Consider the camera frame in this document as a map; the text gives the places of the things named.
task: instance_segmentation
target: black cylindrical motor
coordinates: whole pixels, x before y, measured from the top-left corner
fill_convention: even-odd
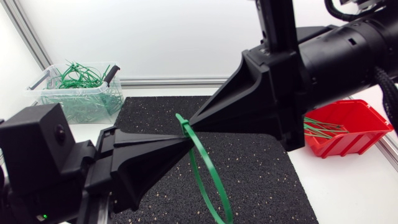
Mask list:
[[[374,85],[374,67],[398,76],[398,12],[388,8],[300,44],[310,76],[308,109]]]

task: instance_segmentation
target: plastic container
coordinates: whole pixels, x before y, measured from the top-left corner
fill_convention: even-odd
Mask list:
[[[81,63],[103,74],[108,66],[111,70],[116,62]],[[115,74],[109,86],[104,82],[96,88],[55,89],[63,73],[69,66],[51,65],[26,89],[26,95],[33,97],[38,105],[60,103],[69,124],[99,123],[113,124],[124,102],[120,80]]]
[[[308,118],[325,123],[340,124],[349,133],[331,139],[305,136],[315,155],[322,158],[350,153],[363,154],[394,128],[363,100],[340,100],[308,112]]]

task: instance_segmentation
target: white wall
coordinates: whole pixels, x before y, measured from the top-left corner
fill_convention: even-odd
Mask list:
[[[20,2],[53,63],[115,60],[123,77],[228,77],[262,38],[248,0]],[[294,4],[297,26],[342,24],[323,0]]]
[[[0,118],[8,119],[33,103],[24,90],[41,73],[0,5]]]

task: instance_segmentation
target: black cable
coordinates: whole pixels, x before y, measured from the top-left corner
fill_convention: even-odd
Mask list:
[[[382,7],[382,5],[376,5],[374,6],[372,9],[362,12],[358,15],[353,15],[353,14],[345,14],[340,12],[335,5],[333,4],[332,0],[325,0],[325,6],[326,9],[328,10],[328,12],[335,18],[337,19],[341,19],[342,21],[346,21],[346,22],[351,22],[354,21],[355,19],[358,19],[360,17],[366,16],[368,14],[374,13],[374,11],[380,9]]]
[[[383,107],[390,123],[398,130],[398,89],[382,68],[374,68],[374,77],[383,92]]]

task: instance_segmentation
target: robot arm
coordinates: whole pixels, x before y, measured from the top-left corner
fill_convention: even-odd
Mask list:
[[[398,2],[385,4],[299,43],[292,1],[258,0],[261,45],[242,53],[237,71],[191,125],[196,131],[270,134],[288,151],[304,146],[306,112],[375,85],[375,67],[398,76]]]

